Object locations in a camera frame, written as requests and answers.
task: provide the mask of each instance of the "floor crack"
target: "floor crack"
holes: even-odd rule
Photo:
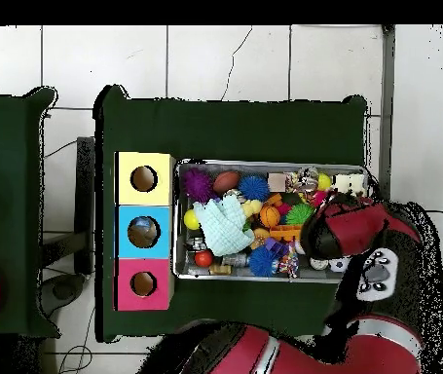
[[[247,34],[245,35],[245,37],[243,38],[242,42],[240,43],[240,45],[237,47],[237,49],[232,53],[232,68],[230,69],[230,73],[228,73],[228,79],[226,80],[226,89],[225,92],[223,93],[223,96],[221,97],[221,100],[223,100],[225,98],[226,92],[228,91],[228,86],[230,85],[230,77],[232,76],[232,71],[233,68],[235,66],[235,54],[240,50],[240,48],[243,46],[243,43],[245,43],[245,40],[247,40],[248,35],[250,34],[250,32],[252,31],[252,24],[250,24],[250,29],[247,32]]]

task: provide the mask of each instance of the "colorful box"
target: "colorful box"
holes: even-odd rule
[[[174,275],[169,259],[122,259],[116,262],[117,311],[167,310],[174,292]],[[148,273],[155,288],[149,295],[140,296],[132,288],[133,277]]]
[[[167,258],[171,247],[170,206],[119,206],[119,258]],[[157,241],[150,247],[137,247],[128,237],[134,218],[149,217],[157,228]]]
[[[169,154],[119,152],[117,154],[118,204],[127,206],[170,206],[172,204],[174,158]],[[152,189],[139,191],[133,174],[140,167],[154,175]]]

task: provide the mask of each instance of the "orange toy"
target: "orange toy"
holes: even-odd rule
[[[275,227],[279,222],[279,212],[274,206],[263,206],[259,212],[259,219],[266,228]]]
[[[281,195],[280,194],[274,194],[271,195],[268,200],[265,202],[268,206],[280,206],[282,204],[281,202]]]
[[[277,241],[299,240],[302,227],[302,225],[278,225],[270,229],[270,237]]]

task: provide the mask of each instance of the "brown toy football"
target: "brown toy football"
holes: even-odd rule
[[[212,185],[212,189],[216,194],[221,195],[230,189],[237,188],[239,181],[240,174],[238,172],[235,172],[234,170],[227,170],[217,175],[214,185]]]

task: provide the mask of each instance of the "dark green table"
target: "dark green table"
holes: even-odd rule
[[[55,337],[38,310],[40,280],[40,127],[55,91],[0,95],[0,333]]]
[[[176,280],[167,311],[115,312],[113,156],[162,152],[175,159],[362,166],[365,111],[360,96],[344,102],[191,102],[129,99],[119,86],[104,88],[93,111],[96,268],[102,269],[96,273],[97,338],[171,333],[198,318],[241,321],[293,336],[319,334],[337,284]]]

